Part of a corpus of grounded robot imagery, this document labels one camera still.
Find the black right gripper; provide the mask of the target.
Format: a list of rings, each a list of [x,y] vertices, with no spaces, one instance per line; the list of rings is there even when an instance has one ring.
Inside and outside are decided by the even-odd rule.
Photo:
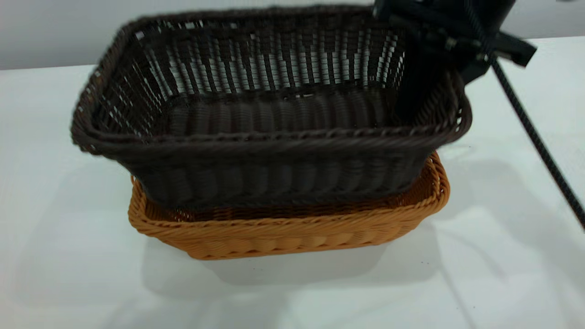
[[[397,98],[397,115],[413,120],[428,94],[446,73],[468,84],[489,69],[479,25],[493,54],[526,67],[537,48],[501,26],[513,0],[377,0],[379,21],[407,29],[405,67]]]

